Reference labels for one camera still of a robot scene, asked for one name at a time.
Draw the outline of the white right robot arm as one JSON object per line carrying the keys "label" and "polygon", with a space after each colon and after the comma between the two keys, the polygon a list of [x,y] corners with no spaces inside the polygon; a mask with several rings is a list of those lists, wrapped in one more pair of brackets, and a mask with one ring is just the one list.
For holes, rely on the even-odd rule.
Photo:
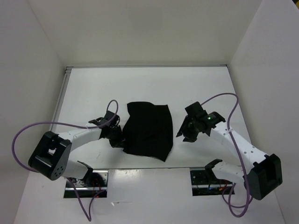
{"label": "white right robot arm", "polygon": [[256,200],[262,200],[282,184],[281,160],[275,155],[267,155],[257,149],[232,128],[228,128],[225,119],[217,112],[187,114],[177,136],[183,136],[184,142],[195,142],[199,133],[207,134],[237,158],[244,165],[238,167],[215,159],[205,165],[205,179],[216,183],[219,179],[234,183],[243,183],[245,189]]}

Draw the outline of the black skirt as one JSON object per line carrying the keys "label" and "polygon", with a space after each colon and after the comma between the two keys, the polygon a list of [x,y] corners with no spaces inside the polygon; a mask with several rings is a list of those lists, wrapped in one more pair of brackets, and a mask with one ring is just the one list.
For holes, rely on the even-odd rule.
{"label": "black skirt", "polygon": [[123,152],[165,162],[173,147],[173,123],[168,105],[130,102],[127,111]]}

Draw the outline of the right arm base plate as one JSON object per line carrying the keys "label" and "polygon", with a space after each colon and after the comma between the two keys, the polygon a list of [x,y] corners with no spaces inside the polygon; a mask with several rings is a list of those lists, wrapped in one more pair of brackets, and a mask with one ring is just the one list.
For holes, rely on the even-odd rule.
{"label": "right arm base plate", "polygon": [[228,195],[232,187],[232,182],[227,180],[209,179],[203,168],[191,169],[190,177],[193,196],[216,196],[221,195],[224,190],[224,194]]}

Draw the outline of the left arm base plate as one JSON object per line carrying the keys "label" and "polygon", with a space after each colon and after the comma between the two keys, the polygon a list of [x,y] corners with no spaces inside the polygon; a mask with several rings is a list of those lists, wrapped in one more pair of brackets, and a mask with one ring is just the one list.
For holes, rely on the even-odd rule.
{"label": "left arm base plate", "polygon": [[76,193],[72,187],[72,183],[75,186],[80,198],[106,198],[107,197],[107,182],[108,171],[100,170],[93,172],[91,179],[88,183],[83,180],[71,178],[66,181],[64,189],[64,198],[76,198]]}

